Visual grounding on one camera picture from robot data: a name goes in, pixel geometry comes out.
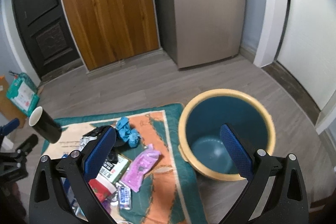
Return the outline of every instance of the white door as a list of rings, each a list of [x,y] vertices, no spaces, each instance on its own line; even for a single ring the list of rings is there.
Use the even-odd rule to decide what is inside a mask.
[[[278,62],[322,109],[336,90],[336,0],[291,0]]]

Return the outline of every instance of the wooden cabinet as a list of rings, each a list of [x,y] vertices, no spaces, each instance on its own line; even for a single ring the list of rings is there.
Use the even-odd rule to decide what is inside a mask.
[[[152,0],[63,0],[89,70],[159,47]]]

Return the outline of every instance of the bucket rim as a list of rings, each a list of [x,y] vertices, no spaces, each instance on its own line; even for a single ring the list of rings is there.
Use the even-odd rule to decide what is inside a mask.
[[[178,123],[178,139],[179,139],[179,151],[183,159],[190,163],[190,165],[197,170],[202,175],[209,177],[215,180],[221,181],[237,181],[243,180],[245,178],[241,177],[239,174],[222,174],[216,171],[211,170],[210,168],[206,167],[202,164],[193,154],[191,148],[188,145],[187,138],[186,138],[186,123],[190,116],[190,113],[194,110],[194,108],[199,105],[201,102],[219,96],[228,96],[228,97],[235,97],[245,101],[246,103],[253,106],[259,114],[262,116],[268,133],[268,142],[266,146],[266,152],[269,155],[272,155],[275,148],[276,142],[276,134],[275,134],[275,126],[272,120],[272,116],[268,113],[266,108],[255,98],[252,96],[238,91],[238,90],[231,90],[231,89],[215,89],[215,90],[208,90],[205,91],[196,97],[194,97],[184,108],[182,111],[179,123]]]

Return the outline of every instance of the blue gripper pad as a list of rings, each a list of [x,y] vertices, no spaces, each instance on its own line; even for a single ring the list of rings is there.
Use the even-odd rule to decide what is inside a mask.
[[[83,177],[86,182],[97,177],[100,168],[109,155],[115,141],[116,130],[111,127],[105,132],[104,136],[101,137],[84,163]]]
[[[3,127],[0,127],[0,135],[7,136],[14,129],[16,129],[20,125],[20,121],[18,118],[11,120],[8,124]]]
[[[223,124],[220,128],[220,139],[235,163],[240,176],[251,181],[253,179],[252,159],[226,124]]]

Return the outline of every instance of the silver screw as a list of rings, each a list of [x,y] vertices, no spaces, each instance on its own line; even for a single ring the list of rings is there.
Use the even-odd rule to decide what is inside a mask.
[[[79,156],[79,151],[78,151],[78,150],[72,151],[70,155],[71,155],[73,158],[77,158],[77,157]]]
[[[265,152],[265,150],[263,150],[263,149],[258,149],[257,153],[258,153],[258,155],[260,155],[260,156],[264,156],[264,155],[266,155],[266,152]]]
[[[45,161],[47,161],[47,159],[48,159],[48,156],[44,155],[44,156],[41,157],[41,162],[45,162]]]
[[[296,156],[294,154],[289,154],[288,156],[291,160],[296,160]]]

